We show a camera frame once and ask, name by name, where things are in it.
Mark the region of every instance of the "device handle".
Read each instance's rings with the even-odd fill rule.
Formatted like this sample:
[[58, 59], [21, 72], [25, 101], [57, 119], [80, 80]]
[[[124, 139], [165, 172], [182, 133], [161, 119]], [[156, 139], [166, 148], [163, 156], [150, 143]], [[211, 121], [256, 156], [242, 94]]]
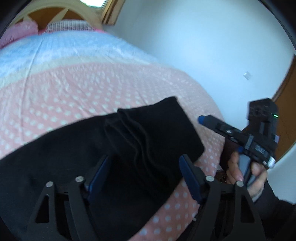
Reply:
[[239, 164], [239, 169], [241, 170], [244, 176], [244, 184], [247, 187], [251, 186], [256, 180], [256, 177], [252, 174], [252, 171], [251, 171], [251, 158], [244, 154], [241, 154], [239, 155], [238, 164]]

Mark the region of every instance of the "finger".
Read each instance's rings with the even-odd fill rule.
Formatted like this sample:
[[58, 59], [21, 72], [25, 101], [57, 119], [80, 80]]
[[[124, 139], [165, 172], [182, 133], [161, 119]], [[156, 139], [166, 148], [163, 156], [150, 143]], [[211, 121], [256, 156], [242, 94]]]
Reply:
[[239, 154], [238, 154], [238, 152], [233, 152], [231, 154], [229, 161], [228, 161], [229, 171], [231, 173], [231, 176], [236, 181], [243, 181], [244, 177], [242, 175], [242, 172], [239, 169], [238, 162], [239, 162]]
[[250, 186], [250, 188], [248, 188], [248, 192], [251, 197], [256, 195], [261, 190], [261, 188], [264, 186], [266, 182], [266, 179], [267, 179], [267, 171], [264, 170], [256, 179], [256, 181]]
[[257, 162], [253, 162], [251, 165], [251, 171], [254, 176], [259, 176], [264, 171], [264, 166]]
[[227, 174], [227, 180], [228, 180], [229, 184], [235, 184], [235, 183], [236, 183], [236, 180], [235, 180], [234, 177], [231, 175], [229, 169], [226, 171], [226, 174]]

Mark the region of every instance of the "curved headboard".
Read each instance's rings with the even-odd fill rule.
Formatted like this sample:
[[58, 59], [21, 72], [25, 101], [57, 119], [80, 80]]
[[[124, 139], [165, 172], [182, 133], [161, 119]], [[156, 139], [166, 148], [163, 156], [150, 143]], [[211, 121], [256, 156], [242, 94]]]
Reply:
[[34, 20], [39, 29], [45, 29], [49, 23], [63, 19], [85, 20], [93, 27], [102, 29], [99, 16], [79, 0], [32, 1], [14, 18], [10, 26], [23, 20]]

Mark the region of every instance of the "blue bedsheet section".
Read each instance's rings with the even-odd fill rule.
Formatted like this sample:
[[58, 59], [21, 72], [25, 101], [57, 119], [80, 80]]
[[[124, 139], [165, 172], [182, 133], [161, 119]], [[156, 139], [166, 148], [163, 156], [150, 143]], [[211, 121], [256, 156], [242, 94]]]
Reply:
[[105, 33], [62, 31], [33, 35], [0, 50], [0, 78], [33, 65], [71, 56], [100, 56], [106, 61], [116, 58], [157, 62], [122, 39]]

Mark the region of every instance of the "pillow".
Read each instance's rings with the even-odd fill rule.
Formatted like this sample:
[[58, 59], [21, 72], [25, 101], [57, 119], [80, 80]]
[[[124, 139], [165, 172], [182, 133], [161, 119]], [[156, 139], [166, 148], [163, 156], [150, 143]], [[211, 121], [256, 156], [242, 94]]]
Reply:
[[45, 33], [67, 30], [95, 31], [96, 29], [84, 20], [62, 20], [55, 23], [49, 23], [45, 29]]
[[0, 49], [16, 40], [33, 34], [38, 34], [38, 24], [35, 21], [23, 21], [17, 23], [6, 29], [0, 39]]

